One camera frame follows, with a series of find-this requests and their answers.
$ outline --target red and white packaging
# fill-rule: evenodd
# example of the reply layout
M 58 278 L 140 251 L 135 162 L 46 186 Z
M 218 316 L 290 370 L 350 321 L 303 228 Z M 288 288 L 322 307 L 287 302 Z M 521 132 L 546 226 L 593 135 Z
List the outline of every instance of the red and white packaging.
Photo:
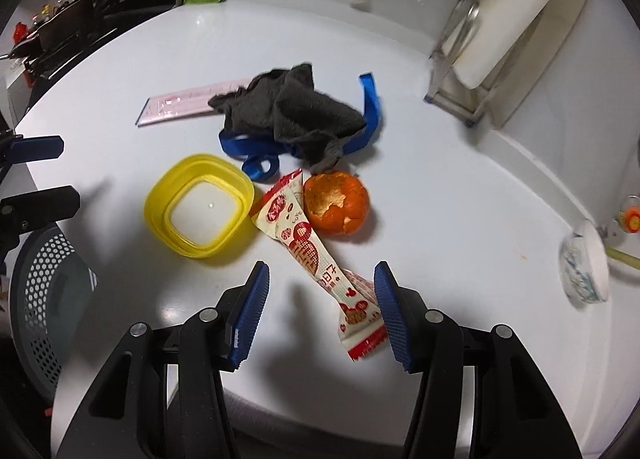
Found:
M 254 205 L 250 216 L 262 232 L 287 246 L 309 275 L 338 301 L 338 336 L 351 359 L 363 357 L 386 340 L 372 284 L 350 271 L 348 279 L 305 216 L 302 169 L 283 176 Z
M 152 96 L 142 107 L 136 125 L 142 127 L 179 118 L 212 114 L 214 111 L 208 103 L 212 97 L 237 91 L 240 87 L 247 87 L 251 80 L 251 78 L 232 80 L 161 96 Z

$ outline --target yellow container lid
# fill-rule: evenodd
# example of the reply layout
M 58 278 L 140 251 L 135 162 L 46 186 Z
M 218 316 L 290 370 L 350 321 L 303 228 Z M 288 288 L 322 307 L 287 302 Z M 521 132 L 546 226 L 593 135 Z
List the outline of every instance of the yellow container lid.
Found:
M 195 154 L 151 189 L 145 221 L 173 251 L 201 259 L 220 251 L 238 230 L 254 194 L 254 184 L 239 168 L 210 154 Z

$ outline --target screw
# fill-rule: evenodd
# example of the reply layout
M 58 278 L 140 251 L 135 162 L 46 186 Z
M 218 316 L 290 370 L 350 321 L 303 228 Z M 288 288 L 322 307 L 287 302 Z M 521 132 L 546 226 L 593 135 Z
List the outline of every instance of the screw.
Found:
M 129 332 L 131 333 L 131 336 L 142 336 L 144 333 L 146 333 L 146 325 L 144 325 L 142 322 L 133 324 Z
M 200 320 L 203 322 L 213 322 L 218 318 L 218 311 L 212 308 L 203 309 L 200 311 Z
M 439 324 L 444 320 L 444 315 L 440 311 L 436 311 L 435 309 L 431 309 L 431 311 L 427 311 L 424 314 L 424 317 L 428 322 L 432 324 Z
M 507 327 L 506 325 L 498 325 L 498 327 L 495 328 L 495 333 L 500 338 L 505 338 L 505 339 L 509 339 L 513 336 L 513 331 L 511 330 L 510 327 Z

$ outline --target yellow straw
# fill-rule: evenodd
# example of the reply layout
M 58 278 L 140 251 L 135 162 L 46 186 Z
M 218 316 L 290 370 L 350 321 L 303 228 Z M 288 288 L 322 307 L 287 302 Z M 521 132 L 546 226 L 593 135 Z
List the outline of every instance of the yellow straw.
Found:
M 620 251 L 619 249 L 610 248 L 610 246 L 605 246 L 605 251 L 607 255 L 614 259 L 615 261 L 623 262 L 626 265 L 630 265 L 632 268 L 640 271 L 640 259 L 625 253 L 624 251 Z

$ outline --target peeled orange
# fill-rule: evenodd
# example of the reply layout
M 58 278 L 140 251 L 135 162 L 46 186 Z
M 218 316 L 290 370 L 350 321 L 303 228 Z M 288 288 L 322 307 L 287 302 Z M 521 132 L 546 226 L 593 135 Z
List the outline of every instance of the peeled orange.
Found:
M 311 176 L 304 184 L 305 214 L 318 232 L 350 235 L 369 213 L 369 194 L 346 172 Z

